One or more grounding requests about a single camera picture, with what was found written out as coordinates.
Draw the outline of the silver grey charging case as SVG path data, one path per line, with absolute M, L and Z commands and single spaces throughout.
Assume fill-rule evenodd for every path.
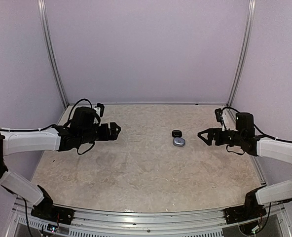
M 175 137 L 173 139 L 173 145 L 176 147 L 184 147 L 185 146 L 185 139 L 182 137 Z

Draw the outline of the black earbud charging case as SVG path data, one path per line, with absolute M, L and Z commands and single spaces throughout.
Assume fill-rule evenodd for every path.
M 173 138 L 181 138 L 182 137 L 182 132 L 180 130 L 173 130 L 172 131 L 172 137 Z

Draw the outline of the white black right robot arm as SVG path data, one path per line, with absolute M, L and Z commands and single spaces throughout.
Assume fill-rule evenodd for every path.
M 208 146 L 213 143 L 216 146 L 226 145 L 227 148 L 237 146 L 243 151 L 240 156 L 247 153 L 254 157 L 272 158 L 292 164 L 292 142 L 263 133 L 256 135 L 252 114 L 236 113 L 235 130 L 225 128 L 222 109 L 216 109 L 215 114 L 222 127 L 208 128 L 197 134 Z M 292 179 L 247 193 L 240 214 L 245 219 L 251 219 L 259 212 L 260 206 L 281 201 L 292 201 Z

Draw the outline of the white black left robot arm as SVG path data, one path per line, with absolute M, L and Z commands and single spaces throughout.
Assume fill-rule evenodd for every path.
M 115 141 L 121 128 L 115 122 L 102 123 L 103 113 L 104 107 L 99 104 L 94 108 L 73 108 L 63 125 L 53 124 L 37 129 L 0 127 L 0 185 L 37 207 L 44 218 L 54 219 L 57 208 L 47 191 L 10 171 L 4 163 L 4 157 L 34 151 L 79 150 L 83 144 L 93 147 L 97 141 Z

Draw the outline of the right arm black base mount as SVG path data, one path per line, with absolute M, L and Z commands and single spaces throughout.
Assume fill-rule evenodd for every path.
M 258 204 L 256 192 L 250 191 L 245 196 L 243 205 L 229 207 L 224 210 L 227 224 L 234 224 L 255 219 L 267 214 L 264 205 Z

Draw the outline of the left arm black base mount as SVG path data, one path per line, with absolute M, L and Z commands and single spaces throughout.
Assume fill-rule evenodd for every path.
M 57 224 L 71 225 L 74 210 L 54 205 L 48 192 L 40 185 L 37 185 L 37 187 L 41 190 L 43 199 L 38 205 L 33 206 L 31 215 L 43 220 L 56 222 Z

